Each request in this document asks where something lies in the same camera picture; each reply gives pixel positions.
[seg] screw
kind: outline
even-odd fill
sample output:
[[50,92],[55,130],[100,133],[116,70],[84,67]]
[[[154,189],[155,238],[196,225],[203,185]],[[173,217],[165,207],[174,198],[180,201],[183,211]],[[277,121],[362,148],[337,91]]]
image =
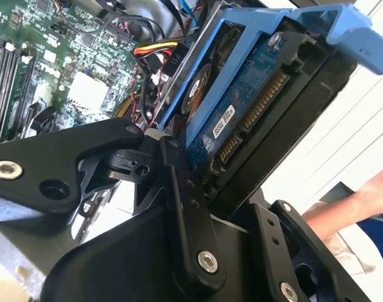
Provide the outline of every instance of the screw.
[[192,182],[190,179],[187,179],[187,180],[186,180],[186,184],[187,184],[189,187],[194,187],[194,182]]
[[289,204],[283,203],[282,206],[284,207],[284,209],[285,209],[287,212],[291,212],[291,211],[292,211],[292,208],[289,206]]
[[0,179],[14,180],[21,176],[23,169],[16,162],[9,160],[0,161]]
[[137,129],[135,129],[133,126],[127,126],[126,130],[130,133],[137,134]]
[[23,280],[30,276],[30,271],[23,266],[16,266],[15,273]]
[[209,251],[203,250],[200,253],[198,253],[197,260],[200,267],[206,272],[214,274],[218,271],[217,259]]
[[280,289],[284,297],[288,300],[288,302],[298,302],[298,295],[295,290],[286,282],[282,282],[280,285]]
[[268,40],[267,45],[270,48],[279,49],[281,42],[281,33],[278,31]]
[[179,143],[176,140],[170,140],[169,143],[175,148],[179,147]]

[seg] silver screw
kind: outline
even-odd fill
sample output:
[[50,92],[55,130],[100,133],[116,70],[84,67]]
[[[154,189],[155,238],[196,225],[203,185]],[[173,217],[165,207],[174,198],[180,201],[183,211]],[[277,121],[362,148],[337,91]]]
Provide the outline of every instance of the silver screw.
[[282,282],[280,285],[280,289],[284,297],[288,300],[288,302],[298,302],[298,295],[295,290],[286,282]]
[[291,211],[292,211],[292,208],[289,206],[289,204],[283,203],[282,206],[284,207],[284,209],[285,209],[287,212],[291,212]]
[[137,129],[135,129],[133,126],[127,126],[126,130],[130,133],[137,134]]
[[281,42],[281,33],[278,31],[268,40],[267,45],[270,48],[279,49]]
[[198,264],[206,272],[209,272],[210,274],[214,274],[215,272],[218,271],[217,259],[209,251],[203,250],[200,253],[198,253],[197,260],[198,260]]
[[12,181],[17,179],[23,173],[23,169],[16,162],[9,160],[0,161],[0,179]]
[[175,148],[179,147],[179,143],[176,140],[170,140],[169,143]]

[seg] white wall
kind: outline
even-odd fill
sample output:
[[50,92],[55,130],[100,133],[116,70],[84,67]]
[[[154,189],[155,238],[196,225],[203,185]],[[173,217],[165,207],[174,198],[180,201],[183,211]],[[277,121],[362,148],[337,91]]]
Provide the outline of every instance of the white wall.
[[[361,0],[383,35],[383,1]],[[305,209],[343,181],[358,189],[383,168],[383,75],[357,68],[314,128],[263,185],[265,198]]]

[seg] sticker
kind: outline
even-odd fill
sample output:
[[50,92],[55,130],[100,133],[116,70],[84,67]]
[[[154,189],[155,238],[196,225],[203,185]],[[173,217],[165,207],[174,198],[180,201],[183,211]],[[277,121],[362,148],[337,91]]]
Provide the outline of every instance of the sticker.
[[50,50],[45,50],[44,59],[48,60],[50,63],[55,63],[55,60],[57,58],[57,55]]
[[198,85],[200,84],[200,80],[197,80],[196,83],[194,83],[193,87],[192,87],[192,90],[190,91],[190,94],[189,94],[189,98],[191,98],[192,96],[194,96],[194,94],[196,93],[197,91],[197,88],[198,88]]
[[227,111],[225,111],[222,118],[214,127],[214,130],[212,130],[212,134],[214,134],[214,138],[217,138],[221,134],[221,132],[223,131],[225,126],[228,124],[228,122],[231,120],[231,118],[234,116],[234,114],[235,114],[235,109],[232,105],[230,105]]

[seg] yellow wire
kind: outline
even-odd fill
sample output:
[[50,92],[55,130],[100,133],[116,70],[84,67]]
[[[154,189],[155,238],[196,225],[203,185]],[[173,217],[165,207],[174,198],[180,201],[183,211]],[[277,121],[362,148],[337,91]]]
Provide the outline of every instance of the yellow wire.
[[153,44],[149,46],[144,46],[144,47],[139,47],[136,48],[136,50],[151,50],[159,47],[169,47],[169,46],[177,46],[178,42],[167,42],[167,43],[158,43],[158,44]]

